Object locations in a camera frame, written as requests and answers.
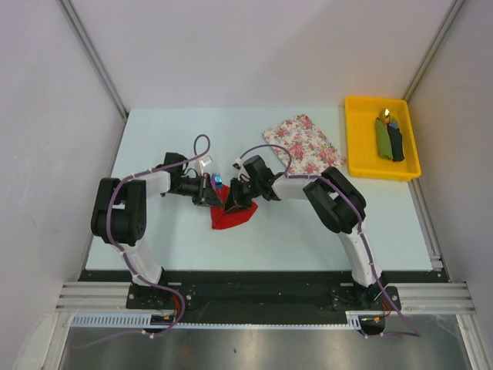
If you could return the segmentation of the red paper napkin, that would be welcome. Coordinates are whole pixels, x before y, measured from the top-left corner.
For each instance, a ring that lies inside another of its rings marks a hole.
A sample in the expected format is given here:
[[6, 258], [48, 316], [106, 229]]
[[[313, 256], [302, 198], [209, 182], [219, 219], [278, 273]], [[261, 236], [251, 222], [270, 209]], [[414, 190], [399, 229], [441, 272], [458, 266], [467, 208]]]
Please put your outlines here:
[[240, 226], [248, 222], [257, 209], [258, 205], [255, 202], [252, 202], [251, 207], [246, 210], [238, 210], [228, 214], [223, 208], [211, 207], [211, 227], [213, 230], [225, 230]]

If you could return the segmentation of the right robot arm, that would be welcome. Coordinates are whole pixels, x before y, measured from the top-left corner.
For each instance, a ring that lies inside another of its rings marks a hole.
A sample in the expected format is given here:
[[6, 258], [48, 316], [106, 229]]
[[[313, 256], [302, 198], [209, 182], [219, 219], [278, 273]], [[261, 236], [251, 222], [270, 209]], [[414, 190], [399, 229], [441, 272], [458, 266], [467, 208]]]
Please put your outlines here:
[[382, 269], [365, 232], [366, 200], [335, 167], [320, 174], [274, 173], [260, 156], [237, 163], [224, 210], [227, 214], [250, 209], [253, 200], [306, 200], [321, 223], [335, 233], [350, 262], [356, 302], [373, 309], [383, 300]]

